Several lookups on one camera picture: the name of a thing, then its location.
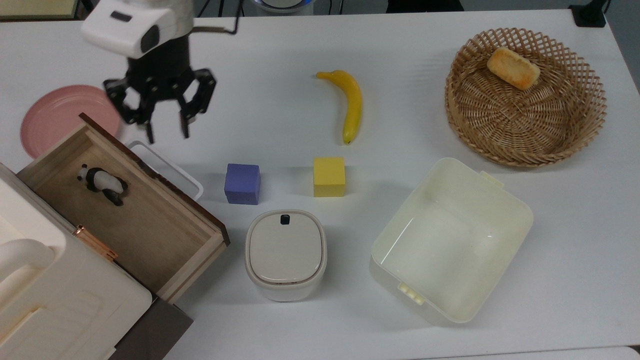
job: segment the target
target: white container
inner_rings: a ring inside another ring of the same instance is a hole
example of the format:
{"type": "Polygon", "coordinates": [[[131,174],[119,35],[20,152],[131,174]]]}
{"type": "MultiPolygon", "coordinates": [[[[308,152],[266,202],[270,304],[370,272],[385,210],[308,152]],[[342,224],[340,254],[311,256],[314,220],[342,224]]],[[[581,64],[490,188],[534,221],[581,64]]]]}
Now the white container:
{"type": "Polygon", "coordinates": [[[497,180],[445,158],[374,242],[371,273],[428,320],[431,306],[464,323],[489,297],[532,223],[527,204],[497,180]]]}
{"type": "Polygon", "coordinates": [[[257,217],[246,235],[244,264],[254,284],[274,301],[309,296],[326,268],[326,239],[320,221],[302,210],[257,217]]]}
{"type": "Polygon", "coordinates": [[[2,164],[0,198],[0,359],[107,359],[151,293],[2,164]]]}

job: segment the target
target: container lid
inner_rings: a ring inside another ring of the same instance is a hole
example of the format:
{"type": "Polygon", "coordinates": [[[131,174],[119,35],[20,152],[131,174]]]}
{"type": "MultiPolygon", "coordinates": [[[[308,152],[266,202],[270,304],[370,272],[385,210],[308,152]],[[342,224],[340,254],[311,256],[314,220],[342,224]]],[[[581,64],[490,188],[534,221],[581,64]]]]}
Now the container lid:
{"type": "Polygon", "coordinates": [[[260,219],[249,235],[249,265],[271,284],[302,282],[313,277],[323,258],[318,224],[302,213],[279,211],[260,219]]]}

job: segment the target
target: blue foam block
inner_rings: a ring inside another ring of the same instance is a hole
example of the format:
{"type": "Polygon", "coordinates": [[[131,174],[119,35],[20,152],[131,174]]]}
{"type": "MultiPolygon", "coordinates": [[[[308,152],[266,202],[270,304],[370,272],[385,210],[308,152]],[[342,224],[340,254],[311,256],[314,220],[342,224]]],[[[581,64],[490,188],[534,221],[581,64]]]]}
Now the blue foam block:
{"type": "Polygon", "coordinates": [[[257,205],[260,195],[260,167],[228,164],[225,195],[229,204],[257,205]]]}

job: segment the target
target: cable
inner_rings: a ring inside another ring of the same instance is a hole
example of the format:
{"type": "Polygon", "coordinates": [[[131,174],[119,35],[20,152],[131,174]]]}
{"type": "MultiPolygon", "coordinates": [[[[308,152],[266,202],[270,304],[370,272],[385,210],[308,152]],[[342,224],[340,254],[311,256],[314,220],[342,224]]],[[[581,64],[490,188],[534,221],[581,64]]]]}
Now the cable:
{"type": "Polygon", "coordinates": [[[202,13],[204,13],[204,10],[207,8],[207,5],[209,5],[209,1],[211,1],[211,0],[207,0],[207,1],[204,3],[204,6],[203,6],[203,7],[202,7],[202,9],[200,10],[200,13],[198,13],[198,17],[201,17],[201,16],[202,16],[202,13]]]}
{"type": "Polygon", "coordinates": [[[229,35],[235,35],[238,32],[238,24],[240,23],[240,15],[243,12],[244,0],[240,0],[236,9],[236,24],[233,30],[225,29],[221,26],[194,26],[191,30],[192,33],[227,33],[229,35]]]}
{"type": "Polygon", "coordinates": [[[222,17],[222,8],[225,7],[225,0],[220,0],[220,6],[218,7],[218,17],[222,17]]]}

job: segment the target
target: yellow cube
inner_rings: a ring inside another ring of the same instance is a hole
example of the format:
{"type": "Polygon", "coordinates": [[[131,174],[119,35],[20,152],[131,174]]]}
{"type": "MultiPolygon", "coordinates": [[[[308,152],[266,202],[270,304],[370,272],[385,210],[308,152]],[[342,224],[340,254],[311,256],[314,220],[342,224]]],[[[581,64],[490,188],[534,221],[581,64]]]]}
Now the yellow cube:
{"type": "Polygon", "coordinates": [[[344,196],[344,158],[314,158],[314,197],[344,196]]]}

